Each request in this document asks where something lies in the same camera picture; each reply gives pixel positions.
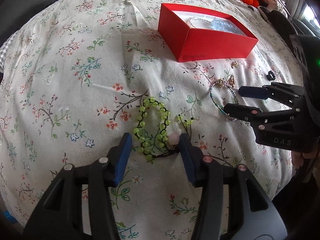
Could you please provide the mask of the person's right hand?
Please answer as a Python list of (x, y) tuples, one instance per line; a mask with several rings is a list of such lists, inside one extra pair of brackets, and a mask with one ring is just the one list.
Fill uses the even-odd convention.
[(295, 169), (299, 169), (301, 166), (303, 166), (304, 160), (306, 159), (316, 159), (315, 167), (319, 168), (319, 159), (316, 158), (317, 150), (314, 149), (310, 153), (300, 153), (296, 151), (291, 152), (292, 157), (292, 165)]

